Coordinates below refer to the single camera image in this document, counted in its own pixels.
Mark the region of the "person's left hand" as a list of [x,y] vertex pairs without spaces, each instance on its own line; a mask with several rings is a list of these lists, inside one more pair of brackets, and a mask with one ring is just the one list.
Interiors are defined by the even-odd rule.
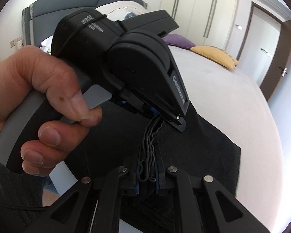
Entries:
[[88,135],[102,119],[101,107],[88,109],[74,70],[35,46],[25,46],[0,61],[0,133],[10,113],[35,89],[51,106],[74,124],[49,121],[38,139],[21,147],[22,168],[33,176],[48,176],[54,167]]

